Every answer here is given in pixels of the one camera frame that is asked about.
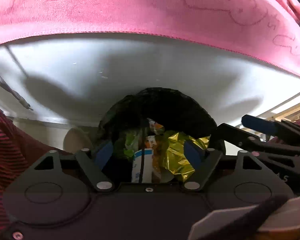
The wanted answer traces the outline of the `yellow foil snack bag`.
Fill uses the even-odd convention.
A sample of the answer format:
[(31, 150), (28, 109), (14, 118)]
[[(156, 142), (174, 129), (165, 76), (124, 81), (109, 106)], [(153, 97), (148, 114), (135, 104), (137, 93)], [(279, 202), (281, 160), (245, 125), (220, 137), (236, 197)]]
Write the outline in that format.
[(175, 133), (168, 137), (167, 149), (161, 155), (161, 167), (170, 171), (185, 182), (194, 173), (195, 169), (190, 164), (184, 153), (185, 142), (189, 140), (202, 150), (206, 150), (209, 144), (210, 136), (194, 139), (184, 133)]

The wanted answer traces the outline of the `green silver wrapper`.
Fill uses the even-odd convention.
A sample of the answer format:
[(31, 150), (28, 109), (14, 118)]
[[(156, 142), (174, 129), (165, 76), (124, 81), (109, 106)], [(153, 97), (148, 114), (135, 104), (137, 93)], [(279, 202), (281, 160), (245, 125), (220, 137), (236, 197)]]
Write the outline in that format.
[(142, 130), (132, 130), (126, 132), (124, 155), (128, 158), (134, 158), (135, 152), (139, 150), (142, 139)]

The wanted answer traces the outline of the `torn orange cardboard box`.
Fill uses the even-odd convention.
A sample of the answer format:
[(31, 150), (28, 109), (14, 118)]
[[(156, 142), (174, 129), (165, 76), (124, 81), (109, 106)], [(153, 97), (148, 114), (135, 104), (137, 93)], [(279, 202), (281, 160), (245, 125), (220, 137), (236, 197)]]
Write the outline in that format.
[(139, 139), (138, 149), (134, 151), (132, 164), (132, 183), (159, 183), (161, 181), (161, 154), (163, 135), (148, 135)]

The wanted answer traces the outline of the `black trash bin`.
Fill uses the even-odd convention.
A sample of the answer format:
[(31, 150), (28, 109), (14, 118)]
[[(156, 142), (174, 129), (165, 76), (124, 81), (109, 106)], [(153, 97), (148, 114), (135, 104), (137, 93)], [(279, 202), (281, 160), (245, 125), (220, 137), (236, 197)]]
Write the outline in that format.
[(163, 126), (167, 132), (183, 132), (198, 139), (212, 135), (217, 124), (211, 115), (193, 98), (170, 88), (146, 88), (125, 96), (103, 116), (97, 130), (96, 143), (111, 141), (113, 153), (102, 172), (115, 184), (132, 179), (132, 158), (123, 149), (128, 132), (148, 136), (149, 122)]

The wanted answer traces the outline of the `colourful small snack packet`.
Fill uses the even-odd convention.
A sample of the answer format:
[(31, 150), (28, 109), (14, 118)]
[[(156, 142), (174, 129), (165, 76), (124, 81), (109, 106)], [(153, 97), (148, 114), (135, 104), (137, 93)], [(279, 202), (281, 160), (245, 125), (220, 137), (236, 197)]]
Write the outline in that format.
[(162, 134), (164, 133), (164, 127), (155, 122), (154, 120), (152, 119), (148, 119), (149, 120), (149, 127), (150, 127), (150, 130), (155, 133), (156, 135), (159, 135), (159, 134)]

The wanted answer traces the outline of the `pink bunny print towel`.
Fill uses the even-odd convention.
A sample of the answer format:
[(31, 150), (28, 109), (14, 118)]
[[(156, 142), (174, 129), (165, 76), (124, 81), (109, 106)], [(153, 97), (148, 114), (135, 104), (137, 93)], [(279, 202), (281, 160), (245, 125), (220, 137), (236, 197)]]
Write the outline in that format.
[(165, 36), (300, 76), (298, 0), (0, 0), (0, 44), (72, 33)]

